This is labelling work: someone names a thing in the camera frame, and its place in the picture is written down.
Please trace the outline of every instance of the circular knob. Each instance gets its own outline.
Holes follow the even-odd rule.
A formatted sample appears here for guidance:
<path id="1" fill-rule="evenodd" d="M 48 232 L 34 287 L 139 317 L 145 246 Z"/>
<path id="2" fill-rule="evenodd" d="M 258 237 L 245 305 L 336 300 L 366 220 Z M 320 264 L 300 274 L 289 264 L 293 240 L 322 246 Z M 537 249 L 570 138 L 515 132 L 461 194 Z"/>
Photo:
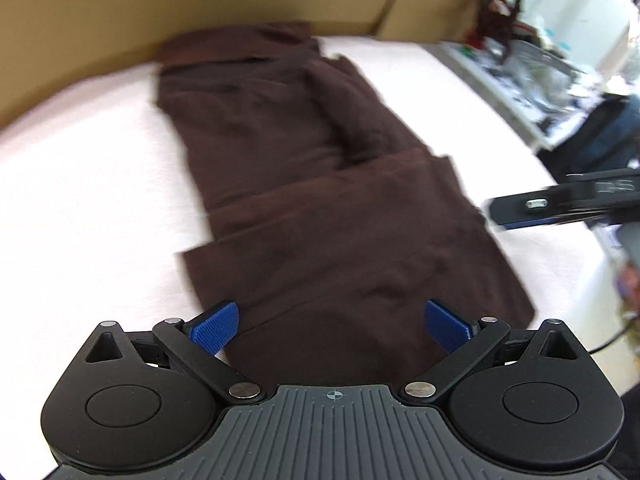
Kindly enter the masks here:
<path id="1" fill-rule="evenodd" d="M 148 421 L 160 409 L 162 401 L 155 391 L 121 384 L 96 393 L 86 404 L 86 413 L 107 428 L 128 428 Z"/>
<path id="2" fill-rule="evenodd" d="M 509 388 L 502 403 L 513 416 L 536 424 L 552 424 L 569 418 L 578 400 L 566 388 L 551 383 L 522 383 Z"/>

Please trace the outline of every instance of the metal pin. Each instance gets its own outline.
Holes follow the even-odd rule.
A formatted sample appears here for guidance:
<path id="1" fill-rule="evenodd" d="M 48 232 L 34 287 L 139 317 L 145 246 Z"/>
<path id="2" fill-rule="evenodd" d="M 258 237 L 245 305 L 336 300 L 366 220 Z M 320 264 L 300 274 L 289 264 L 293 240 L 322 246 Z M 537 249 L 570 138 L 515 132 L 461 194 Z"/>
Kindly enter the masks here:
<path id="1" fill-rule="evenodd" d="M 542 209 L 548 204 L 549 202 L 546 201 L 546 198 L 536 198 L 533 200 L 527 200 L 525 205 L 527 206 L 527 209 Z"/>
<path id="2" fill-rule="evenodd" d="M 431 383 L 423 383 L 422 381 L 416 381 L 415 383 L 409 383 L 404 387 L 404 391 L 407 395 L 412 397 L 431 397 L 436 392 L 436 387 Z"/>
<path id="3" fill-rule="evenodd" d="M 260 386 L 254 383 L 236 383 L 229 388 L 229 394 L 236 399 L 252 399 L 260 393 Z"/>

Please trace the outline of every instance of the blue gripper pad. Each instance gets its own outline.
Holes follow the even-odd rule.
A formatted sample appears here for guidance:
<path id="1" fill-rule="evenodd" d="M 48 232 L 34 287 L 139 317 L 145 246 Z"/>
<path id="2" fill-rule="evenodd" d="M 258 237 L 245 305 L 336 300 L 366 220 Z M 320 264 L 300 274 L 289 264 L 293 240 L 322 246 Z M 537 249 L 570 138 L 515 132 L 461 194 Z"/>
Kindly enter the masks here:
<path id="1" fill-rule="evenodd" d="M 424 306 L 424 324 L 429 335 L 448 354 L 460 348 L 474 335 L 468 322 L 434 300 L 427 301 Z"/>
<path id="2" fill-rule="evenodd" d="M 210 354 L 217 354 L 238 333 L 240 315 L 233 301 L 223 301 L 184 324 L 182 331 Z"/>

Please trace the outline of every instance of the brown cloth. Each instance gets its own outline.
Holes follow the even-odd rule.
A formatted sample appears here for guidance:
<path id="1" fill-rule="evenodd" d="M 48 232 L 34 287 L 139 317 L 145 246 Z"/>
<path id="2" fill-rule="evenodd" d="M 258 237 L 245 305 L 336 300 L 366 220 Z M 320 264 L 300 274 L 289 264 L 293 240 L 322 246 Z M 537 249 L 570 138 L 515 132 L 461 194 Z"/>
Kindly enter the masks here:
<path id="1" fill-rule="evenodd" d="M 526 328 L 529 299 L 449 160 L 303 32 L 227 27 L 161 55 L 159 105 L 216 239 L 184 261 L 205 308 L 238 304 L 231 364 L 266 387 L 398 387 L 444 356 L 431 298 Z"/>

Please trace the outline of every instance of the triangular cutout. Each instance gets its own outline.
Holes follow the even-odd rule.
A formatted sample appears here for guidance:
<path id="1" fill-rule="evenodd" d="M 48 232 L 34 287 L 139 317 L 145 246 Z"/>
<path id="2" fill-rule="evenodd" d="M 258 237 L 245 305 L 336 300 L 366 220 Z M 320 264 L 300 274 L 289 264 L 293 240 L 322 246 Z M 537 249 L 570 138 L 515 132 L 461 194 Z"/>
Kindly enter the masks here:
<path id="1" fill-rule="evenodd" d="M 86 358 L 88 363 L 99 363 L 101 361 L 113 361 L 114 359 L 120 359 L 122 354 L 116 344 L 113 335 L 109 332 L 100 334 L 98 341 L 94 347 L 91 348 L 89 355 Z"/>
<path id="2" fill-rule="evenodd" d="M 540 355 L 544 357 L 554 357 L 556 359 L 577 359 L 574 349 L 564 338 L 561 332 L 552 330 L 546 336 L 546 341 L 542 345 Z"/>

